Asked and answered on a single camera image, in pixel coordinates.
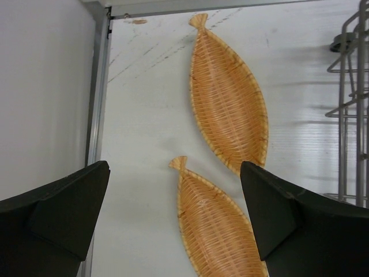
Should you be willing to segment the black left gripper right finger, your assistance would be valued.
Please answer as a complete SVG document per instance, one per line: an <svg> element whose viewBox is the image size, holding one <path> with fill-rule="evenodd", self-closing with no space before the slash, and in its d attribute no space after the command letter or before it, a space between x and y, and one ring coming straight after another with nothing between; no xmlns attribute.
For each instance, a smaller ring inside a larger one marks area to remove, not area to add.
<svg viewBox="0 0 369 277"><path fill-rule="evenodd" d="M367 276L368 209L330 199L243 162L240 180L270 276Z"/></svg>

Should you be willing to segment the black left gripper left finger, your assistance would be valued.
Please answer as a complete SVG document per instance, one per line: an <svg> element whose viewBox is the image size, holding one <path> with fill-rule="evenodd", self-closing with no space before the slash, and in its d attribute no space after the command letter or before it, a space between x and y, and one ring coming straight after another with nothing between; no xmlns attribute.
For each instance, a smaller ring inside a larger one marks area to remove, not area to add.
<svg viewBox="0 0 369 277"><path fill-rule="evenodd" d="M1 276L77 276L108 186L104 160L1 201Z"/></svg>

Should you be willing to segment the small woven fish-shaped tray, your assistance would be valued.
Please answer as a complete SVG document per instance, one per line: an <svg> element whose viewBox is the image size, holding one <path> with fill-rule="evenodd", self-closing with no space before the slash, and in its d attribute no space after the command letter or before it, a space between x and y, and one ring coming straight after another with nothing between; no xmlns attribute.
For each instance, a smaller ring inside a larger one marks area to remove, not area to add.
<svg viewBox="0 0 369 277"><path fill-rule="evenodd" d="M186 167L187 157L172 159L178 171L177 209L185 251L198 276L267 276L253 229L223 190Z"/></svg>

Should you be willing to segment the large woven fish-shaped tray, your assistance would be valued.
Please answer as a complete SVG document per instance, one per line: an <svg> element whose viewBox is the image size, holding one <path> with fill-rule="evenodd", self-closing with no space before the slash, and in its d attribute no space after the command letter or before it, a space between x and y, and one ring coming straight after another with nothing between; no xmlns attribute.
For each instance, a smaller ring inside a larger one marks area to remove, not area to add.
<svg viewBox="0 0 369 277"><path fill-rule="evenodd" d="M242 162L263 167L269 142L262 91L240 56L206 28L206 13L193 16L197 30L190 64L190 99L197 126L212 152L234 174Z"/></svg>

